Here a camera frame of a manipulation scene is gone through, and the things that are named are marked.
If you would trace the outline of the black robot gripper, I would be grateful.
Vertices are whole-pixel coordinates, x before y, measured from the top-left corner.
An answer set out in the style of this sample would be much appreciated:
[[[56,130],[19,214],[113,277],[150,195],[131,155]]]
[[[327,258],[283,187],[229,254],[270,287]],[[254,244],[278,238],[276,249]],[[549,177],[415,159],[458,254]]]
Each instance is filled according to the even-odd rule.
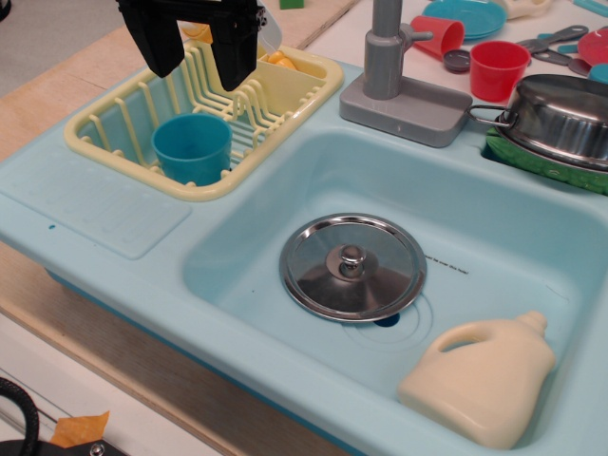
[[[118,8],[147,66],[161,78],[184,58],[178,21],[214,24],[211,47],[224,90],[236,89],[257,68],[257,32],[266,25],[257,1],[118,1]]]

